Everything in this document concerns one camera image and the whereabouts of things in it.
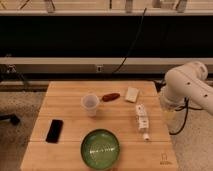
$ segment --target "chair leg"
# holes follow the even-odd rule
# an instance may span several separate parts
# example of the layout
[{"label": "chair leg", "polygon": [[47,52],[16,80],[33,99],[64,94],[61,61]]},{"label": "chair leg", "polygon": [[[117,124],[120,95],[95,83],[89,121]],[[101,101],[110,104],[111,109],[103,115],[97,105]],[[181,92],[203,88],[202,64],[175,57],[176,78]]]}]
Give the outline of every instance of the chair leg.
[{"label": "chair leg", "polygon": [[20,122],[20,119],[14,114],[0,116],[0,120],[7,120],[7,119],[10,119],[10,122],[13,125],[17,125]]}]

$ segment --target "cell phone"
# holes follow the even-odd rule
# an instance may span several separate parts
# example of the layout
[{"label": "cell phone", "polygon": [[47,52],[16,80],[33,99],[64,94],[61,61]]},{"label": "cell phone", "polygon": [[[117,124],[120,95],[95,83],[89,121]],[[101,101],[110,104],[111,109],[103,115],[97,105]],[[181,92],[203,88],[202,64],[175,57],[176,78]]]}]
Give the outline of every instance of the cell phone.
[{"label": "cell phone", "polygon": [[62,126],[63,126],[62,120],[53,119],[46,137],[46,142],[57,143],[61,133]]}]

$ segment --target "floor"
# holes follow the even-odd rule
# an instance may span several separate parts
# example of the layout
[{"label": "floor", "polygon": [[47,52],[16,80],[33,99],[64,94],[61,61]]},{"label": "floor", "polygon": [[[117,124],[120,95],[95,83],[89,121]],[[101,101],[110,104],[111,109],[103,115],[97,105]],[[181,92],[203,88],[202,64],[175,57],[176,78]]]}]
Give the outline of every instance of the floor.
[{"label": "floor", "polygon": [[[19,171],[27,141],[45,92],[0,92],[1,113],[17,114],[21,124],[0,122],[0,171]],[[182,124],[184,111],[168,122],[170,131]],[[213,116],[205,111],[190,111],[184,130],[171,136],[180,171],[213,170]]]}]

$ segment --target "green plate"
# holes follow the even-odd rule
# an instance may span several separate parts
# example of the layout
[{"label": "green plate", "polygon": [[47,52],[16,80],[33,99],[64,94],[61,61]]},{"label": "green plate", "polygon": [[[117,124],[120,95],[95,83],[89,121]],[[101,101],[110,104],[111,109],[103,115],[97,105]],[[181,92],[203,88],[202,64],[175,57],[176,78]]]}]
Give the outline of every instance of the green plate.
[{"label": "green plate", "polygon": [[120,152],[116,136],[105,129],[90,132],[81,144],[83,161],[92,169],[110,169],[117,161]]}]

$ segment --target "white cup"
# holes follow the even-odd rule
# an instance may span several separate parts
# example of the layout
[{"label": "white cup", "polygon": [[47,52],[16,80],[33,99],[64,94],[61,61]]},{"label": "white cup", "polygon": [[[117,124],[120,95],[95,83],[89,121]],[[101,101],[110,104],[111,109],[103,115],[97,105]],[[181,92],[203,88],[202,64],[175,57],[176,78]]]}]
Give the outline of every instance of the white cup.
[{"label": "white cup", "polygon": [[100,100],[95,94],[88,94],[81,98],[81,105],[90,117],[96,115],[99,103]]}]

